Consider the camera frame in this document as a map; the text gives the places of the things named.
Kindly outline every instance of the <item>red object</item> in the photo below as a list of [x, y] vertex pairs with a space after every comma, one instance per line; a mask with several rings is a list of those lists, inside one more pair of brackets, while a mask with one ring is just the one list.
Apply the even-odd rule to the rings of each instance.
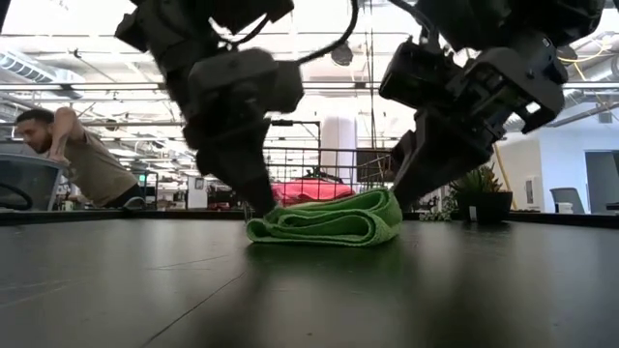
[[297, 179], [289, 183], [273, 184], [273, 195], [282, 206], [307, 202], [321, 202], [348, 197], [355, 191], [344, 184], [321, 179]]

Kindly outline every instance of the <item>man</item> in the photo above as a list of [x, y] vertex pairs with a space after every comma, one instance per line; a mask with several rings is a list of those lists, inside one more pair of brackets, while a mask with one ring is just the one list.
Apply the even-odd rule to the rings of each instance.
[[15, 132], [38, 154], [66, 165], [67, 179], [95, 207], [120, 208], [143, 196], [134, 175], [81, 125], [72, 109], [26, 111], [15, 120]]

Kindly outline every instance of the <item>olive t-shirt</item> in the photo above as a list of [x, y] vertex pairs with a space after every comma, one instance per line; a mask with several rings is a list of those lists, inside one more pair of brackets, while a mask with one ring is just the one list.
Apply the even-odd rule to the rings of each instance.
[[105, 206], [137, 185], [132, 172], [88, 130], [84, 131], [84, 141], [67, 140], [65, 158], [71, 163], [65, 176], [95, 207]]

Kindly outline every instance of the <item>office chair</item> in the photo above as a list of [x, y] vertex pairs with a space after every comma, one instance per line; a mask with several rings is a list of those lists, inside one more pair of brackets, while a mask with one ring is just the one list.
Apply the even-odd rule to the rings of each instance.
[[551, 188], [552, 200], [554, 204], [572, 203], [572, 211], [574, 214], [585, 214], [580, 195], [575, 188]]

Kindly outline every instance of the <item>metal fence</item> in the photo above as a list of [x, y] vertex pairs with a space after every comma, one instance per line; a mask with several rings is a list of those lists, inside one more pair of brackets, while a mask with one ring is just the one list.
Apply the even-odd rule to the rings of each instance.
[[[389, 151], [264, 148], [274, 196], [282, 206], [324, 202], [388, 187], [394, 171]], [[246, 219], [252, 209], [244, 203]]]

